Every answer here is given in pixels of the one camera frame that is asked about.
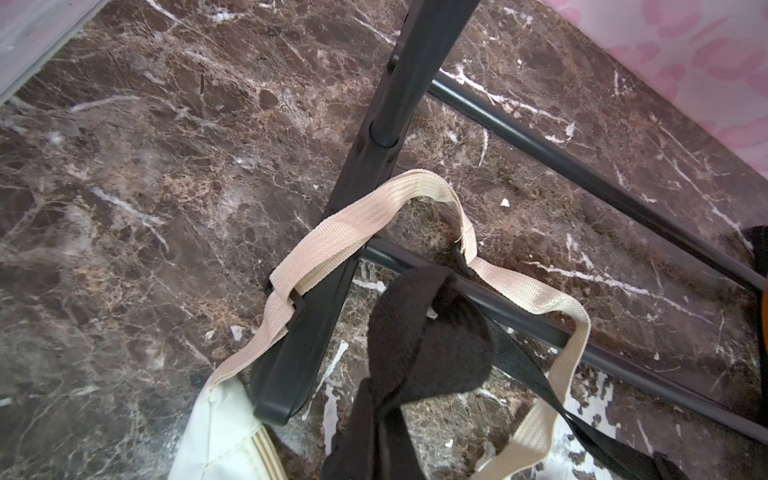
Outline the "cream white sling bag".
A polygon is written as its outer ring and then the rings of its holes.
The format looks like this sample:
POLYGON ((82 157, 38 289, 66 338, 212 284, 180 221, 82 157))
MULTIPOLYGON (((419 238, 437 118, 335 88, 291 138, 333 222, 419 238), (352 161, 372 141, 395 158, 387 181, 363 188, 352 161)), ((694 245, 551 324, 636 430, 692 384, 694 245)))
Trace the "cream white sling bag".
POLYGON ((591 329, 581 303, 522 273, 497 267, 477 254, 472 223, 452 187, 423 169, 407 171, 323 220, 270 275, 273 287, 263 320, 250 342, 227 358, 208 378, 170 471, 172 479, 283 479, 283 465, 237 374, 261 357, 287 332, 296 311, 291 292, 304 294, 382 230, 411 199, 429 197, 454 206, 460 220, 460 251, 468 266, 504 297, 533 314, 561 312, 575 332, 547 375, 559 401, 565 401, 591 329))

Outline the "black sling bag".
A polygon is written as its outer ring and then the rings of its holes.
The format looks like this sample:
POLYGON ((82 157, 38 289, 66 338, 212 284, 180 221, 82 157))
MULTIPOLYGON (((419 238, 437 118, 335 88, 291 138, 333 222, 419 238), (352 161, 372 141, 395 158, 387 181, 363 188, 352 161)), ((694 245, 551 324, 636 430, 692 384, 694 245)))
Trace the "black sling bag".
POLYGON ((530 355, 457 288, 446 267, 398 277, 369 321, 369 377, 361 383, 343 433, 333 438, 324 479, 421 479, 401 407, 480 387, 492 367, 527 385, 570 426, 581 445, 626 479, 682 479, 661 453, 648 456, 568 412, 530 355))

